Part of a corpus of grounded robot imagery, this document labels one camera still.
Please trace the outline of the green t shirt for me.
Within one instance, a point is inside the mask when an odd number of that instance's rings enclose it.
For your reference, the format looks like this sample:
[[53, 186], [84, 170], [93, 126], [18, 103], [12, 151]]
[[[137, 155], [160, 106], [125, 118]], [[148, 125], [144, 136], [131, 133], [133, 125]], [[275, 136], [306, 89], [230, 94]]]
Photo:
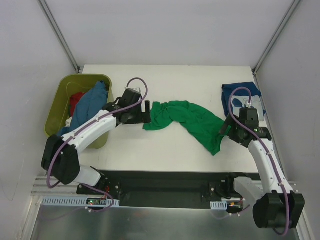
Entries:
[[150, 122], [143, 125], [145, 131], [159, 131], [173, 122], [179, 123], [211, 155], [221, 150], [223, 138], [220, 130], [224, 121], [206, 108], [188, 101], [153, 102]]

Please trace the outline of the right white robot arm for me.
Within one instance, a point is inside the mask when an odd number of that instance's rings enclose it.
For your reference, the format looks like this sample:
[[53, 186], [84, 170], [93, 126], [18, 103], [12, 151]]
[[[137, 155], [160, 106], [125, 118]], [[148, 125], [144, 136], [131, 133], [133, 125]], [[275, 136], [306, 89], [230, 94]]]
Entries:
[[294, 192], [275, 155], [272, 136], [259, 126], [258, 112], [242, 108], [239, 116], [228, 114], [220, 134], [245, 147], [254, 159], [262, 188], [245, 173], [231, 173], [222, 186], [230, 197], [240, 195], [252, 206], [253, 219], [260, 229], [295, 229], [302, 215], [305, 199]]

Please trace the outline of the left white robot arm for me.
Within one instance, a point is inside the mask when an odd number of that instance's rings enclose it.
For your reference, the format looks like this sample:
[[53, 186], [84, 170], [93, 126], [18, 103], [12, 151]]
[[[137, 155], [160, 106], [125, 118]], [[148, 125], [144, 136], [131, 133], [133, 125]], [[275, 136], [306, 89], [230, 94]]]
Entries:
[[102, 194], [106, 188], [102, 174], [93, 167], [81, 165], [80, 154], [119, 125], [145, 124], [150, 121], [150, 101], [135, 89], [127, 88], [121, 97], [107, 103], [80, 127], [62, 136], [50, 136], [46, 141], [41, 167], [47, 171], [48, 178], [55, 177], [58, 183], [85, 184], [94, 194]]

